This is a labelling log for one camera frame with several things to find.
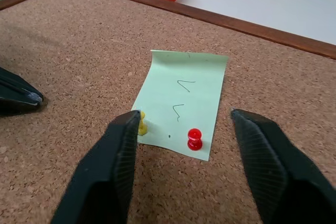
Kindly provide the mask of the green sticky note with scribbles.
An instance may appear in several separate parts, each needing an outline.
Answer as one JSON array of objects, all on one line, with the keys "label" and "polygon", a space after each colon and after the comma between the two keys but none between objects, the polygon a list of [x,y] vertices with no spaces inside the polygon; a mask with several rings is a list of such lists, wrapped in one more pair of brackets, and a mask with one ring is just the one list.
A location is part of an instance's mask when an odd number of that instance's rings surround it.
[{"label": "green sticky note with scribbles", "polygon": [[[222,55],[153,50],[149,72],[133,104],[133,109],[145,113],[148,126],[138,142],[207,161],[227,62]],[[187,145],[193,128],[202,133],[198,151]]]}]

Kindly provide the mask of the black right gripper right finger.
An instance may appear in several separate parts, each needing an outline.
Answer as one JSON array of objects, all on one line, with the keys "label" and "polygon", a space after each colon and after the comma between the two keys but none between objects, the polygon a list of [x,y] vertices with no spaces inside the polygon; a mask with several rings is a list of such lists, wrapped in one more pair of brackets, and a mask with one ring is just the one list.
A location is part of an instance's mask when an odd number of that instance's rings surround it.
[{"label": "black right gripper right finger", "polygon": [[336,189],[279,125],[241,109],[231,118],[263,224],[336,224]]}]

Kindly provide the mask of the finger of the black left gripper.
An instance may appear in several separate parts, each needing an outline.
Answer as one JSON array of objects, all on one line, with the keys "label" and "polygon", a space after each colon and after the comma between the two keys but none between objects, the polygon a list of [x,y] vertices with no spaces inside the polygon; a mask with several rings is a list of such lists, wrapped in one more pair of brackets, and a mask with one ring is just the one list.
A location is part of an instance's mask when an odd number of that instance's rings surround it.
[{"label": "finger of the black left gripper", "polygon": [[44,96],[20,76],[0,67],[0,116],[38,111]]}]

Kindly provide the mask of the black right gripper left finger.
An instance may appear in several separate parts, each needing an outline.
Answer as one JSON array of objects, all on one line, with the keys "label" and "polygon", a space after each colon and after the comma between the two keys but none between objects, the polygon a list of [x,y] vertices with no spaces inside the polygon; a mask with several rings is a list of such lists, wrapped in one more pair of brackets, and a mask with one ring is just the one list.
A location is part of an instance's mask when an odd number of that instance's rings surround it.
[{"label": "black right gripper left finger", "polygon": [[141,113],[117,116],[80,160],[50,224],[127,224]]}]

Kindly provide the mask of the red pushpin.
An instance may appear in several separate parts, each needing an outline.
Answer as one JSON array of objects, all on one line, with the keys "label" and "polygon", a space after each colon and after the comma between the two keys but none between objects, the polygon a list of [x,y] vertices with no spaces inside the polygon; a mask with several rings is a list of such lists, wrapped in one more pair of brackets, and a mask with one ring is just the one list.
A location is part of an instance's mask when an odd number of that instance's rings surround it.
[{"label": "red pushpin", "polygon": [[187,134],[188,141],[187,145],[189,149],[193,151],[198,151],[202,148],[203,142],[202,142],[202,133],[199,129],[193,128],[188,131]]}]

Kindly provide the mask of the yellow pushpin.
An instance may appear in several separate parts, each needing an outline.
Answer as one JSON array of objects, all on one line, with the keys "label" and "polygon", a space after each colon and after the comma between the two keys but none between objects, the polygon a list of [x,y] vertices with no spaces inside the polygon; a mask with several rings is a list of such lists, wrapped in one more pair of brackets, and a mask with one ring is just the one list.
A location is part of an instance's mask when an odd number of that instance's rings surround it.
[{"label": "yellow pushpin", "polygon": [[138,127],[138,135],[143,136],[148,132],[148,126],[144,123],[145,113],[140,111],[140,121]]}]

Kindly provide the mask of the cork board with wooden frame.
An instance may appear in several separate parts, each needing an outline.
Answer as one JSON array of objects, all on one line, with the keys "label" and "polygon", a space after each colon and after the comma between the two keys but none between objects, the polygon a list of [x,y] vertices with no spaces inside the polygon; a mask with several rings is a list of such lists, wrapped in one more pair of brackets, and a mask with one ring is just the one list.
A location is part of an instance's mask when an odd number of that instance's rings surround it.
[{"label": "cork board with wooden frame", "polygon": [[229,57],[209,161],[139,145],[129,224],[261,224],[230,119],[276,121],[336,187],[336,60],[129,0],[0,11],[0,67],[47,98],[0,118],[0,224],[47,224],[79,160],[131,109],[151,50]]}]

